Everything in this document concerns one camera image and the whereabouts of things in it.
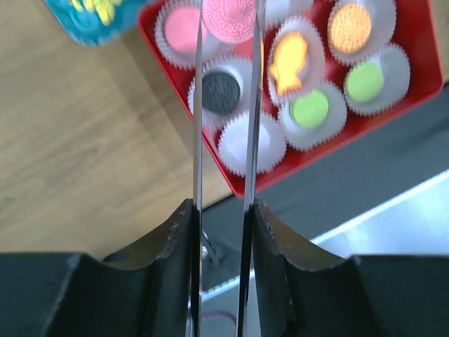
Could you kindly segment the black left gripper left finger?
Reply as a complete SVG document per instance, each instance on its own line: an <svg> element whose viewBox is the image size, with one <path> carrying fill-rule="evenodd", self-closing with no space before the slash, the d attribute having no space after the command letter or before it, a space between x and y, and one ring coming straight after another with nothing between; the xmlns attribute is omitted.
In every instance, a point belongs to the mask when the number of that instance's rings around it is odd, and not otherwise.
<svg viewBox="0 0 449 337"><path fill-rule="evenodd" d="M104 260L1 254L2 336L183 336L193 203Z"/></svg>

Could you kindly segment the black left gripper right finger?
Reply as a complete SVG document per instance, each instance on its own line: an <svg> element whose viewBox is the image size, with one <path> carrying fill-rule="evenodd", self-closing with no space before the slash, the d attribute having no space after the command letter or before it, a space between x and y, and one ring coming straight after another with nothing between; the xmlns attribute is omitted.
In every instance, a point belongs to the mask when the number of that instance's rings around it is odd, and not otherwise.
<svg viewBox="0 0 449 337"><path fill-rule="evenodd" d="M263 336L447 336L448 258L339 257L261 201L253 254Z"/></svg>

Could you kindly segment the metal tongs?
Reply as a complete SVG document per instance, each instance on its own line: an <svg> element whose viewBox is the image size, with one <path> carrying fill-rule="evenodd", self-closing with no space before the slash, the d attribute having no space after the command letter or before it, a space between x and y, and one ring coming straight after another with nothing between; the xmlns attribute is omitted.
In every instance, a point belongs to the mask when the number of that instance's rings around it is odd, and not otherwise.
<svg viewBox="0 0 449 337"><path fill-rule="evenodd" d="M262 75L264 74L264 29L266 2L256 1L256 16L253 32L253 67L250 86L250 112L246 155L246 181L244 191L243 239L239 277L239 302L236 335L246 335L247 307L250 288L250 262L252 257L255 182L257 178L257 151L260 134L260 114L262 107ZM192 277L191 316L192 335L201 335L202 304L202 19L199 19L196 40L195 89L194 89L194 161L193 161L193 201L192 218Z"/></svg>

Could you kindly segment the green cookie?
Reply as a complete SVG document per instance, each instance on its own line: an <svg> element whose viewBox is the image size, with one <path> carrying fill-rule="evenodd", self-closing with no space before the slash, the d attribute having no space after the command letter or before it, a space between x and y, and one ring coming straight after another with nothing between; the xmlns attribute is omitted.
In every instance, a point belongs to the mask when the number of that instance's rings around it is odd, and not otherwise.
<svg viewBox="0 0 449 337"><path fill-rule="evenodd" d="M383 83L384 75L381 67L375 62L367 61L350 70L344 88L353 101L367 103L378 95Z"/></svg>
<svg viewBox="0 0 449 337"><path fill-rule="evenodd" d="M290 105L290 115L297 125L304 128L316 128L327 118L329 102L320 90L298 98Z"/></svg>

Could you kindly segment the black sandwich cookie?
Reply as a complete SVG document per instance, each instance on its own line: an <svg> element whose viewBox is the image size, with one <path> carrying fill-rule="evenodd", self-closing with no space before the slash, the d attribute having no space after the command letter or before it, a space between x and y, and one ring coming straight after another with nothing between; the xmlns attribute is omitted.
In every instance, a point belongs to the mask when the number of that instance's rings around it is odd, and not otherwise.
<svg viewBox="0 0 449 337"><path fill-rule="evenodd" d="M216 114L232 112L240 101L241 89L234 76L224 71L206 73L202 78L202 105Z"/></svg>

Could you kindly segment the orange round embossed cookie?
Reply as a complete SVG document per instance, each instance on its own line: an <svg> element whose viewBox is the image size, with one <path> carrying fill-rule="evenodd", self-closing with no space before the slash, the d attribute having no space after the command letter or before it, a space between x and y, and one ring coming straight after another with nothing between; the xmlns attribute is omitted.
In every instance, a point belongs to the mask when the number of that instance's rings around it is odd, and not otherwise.
<svg viewBox="0 0 449 337"><path fill-rule="evenodd" d="M307 49L307 40L299 32L284 34L275 46L269 73L276 82L278 95L302 88L298 74L307 65Z"/></svg>

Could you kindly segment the orange dotted cookie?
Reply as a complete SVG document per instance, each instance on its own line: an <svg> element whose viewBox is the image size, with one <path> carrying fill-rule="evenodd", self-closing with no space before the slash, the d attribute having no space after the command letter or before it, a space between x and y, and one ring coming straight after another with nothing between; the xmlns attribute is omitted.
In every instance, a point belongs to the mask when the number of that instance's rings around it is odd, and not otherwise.
<svg viewBox="0 0 449 337"><path fill-rule="evenodd" d="M367 44L372 26L370 12L364 5L339 4L328 23L329 42L338 52L358 52Z"/></svg>

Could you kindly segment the pink sandwich cookie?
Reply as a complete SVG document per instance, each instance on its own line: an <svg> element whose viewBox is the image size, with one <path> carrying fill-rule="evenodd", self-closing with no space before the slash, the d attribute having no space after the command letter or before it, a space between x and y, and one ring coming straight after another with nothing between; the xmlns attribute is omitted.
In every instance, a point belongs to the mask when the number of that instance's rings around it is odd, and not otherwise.
<svg viewBox="0 0 449 337"><path fill-rule="evenodd" d="M256 7L251 0L204 0L201 17L206 29L226 44L240 44L253 37Z"/></svg>
<svg viewBox="0 0 449 337"><path fill-rule="evenodd" d="M200 10L193 6L177 7L166 16L163 32L174 51L191 53L196 50L199 18Z"/></svg>

